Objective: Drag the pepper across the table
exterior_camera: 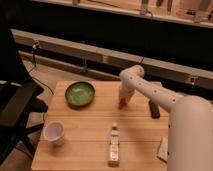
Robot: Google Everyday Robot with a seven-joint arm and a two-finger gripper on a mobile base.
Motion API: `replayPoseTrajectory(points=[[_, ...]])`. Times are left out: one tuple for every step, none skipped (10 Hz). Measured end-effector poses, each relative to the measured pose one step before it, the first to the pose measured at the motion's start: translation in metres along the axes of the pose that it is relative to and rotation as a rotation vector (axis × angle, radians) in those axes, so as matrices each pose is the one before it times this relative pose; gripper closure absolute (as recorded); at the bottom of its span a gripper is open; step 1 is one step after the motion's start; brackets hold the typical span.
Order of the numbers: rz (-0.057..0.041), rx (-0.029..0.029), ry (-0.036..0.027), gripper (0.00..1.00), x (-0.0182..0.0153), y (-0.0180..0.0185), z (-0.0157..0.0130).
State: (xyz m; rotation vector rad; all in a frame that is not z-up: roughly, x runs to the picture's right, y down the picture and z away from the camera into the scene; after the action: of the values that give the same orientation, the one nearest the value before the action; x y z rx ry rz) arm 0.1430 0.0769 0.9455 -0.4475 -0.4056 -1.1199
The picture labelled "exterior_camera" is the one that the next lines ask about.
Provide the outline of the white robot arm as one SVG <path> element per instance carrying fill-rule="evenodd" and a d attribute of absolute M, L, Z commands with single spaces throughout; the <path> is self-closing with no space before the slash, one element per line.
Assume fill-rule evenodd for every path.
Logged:
<path fill-rule="evenodd" d="M 144 78 L 141 65 L 120 72 L 119 98 L 128 103 L 134 91 L 169 113 L 167 171 L 213 171 L 213 105 L 182 95 Z"/>

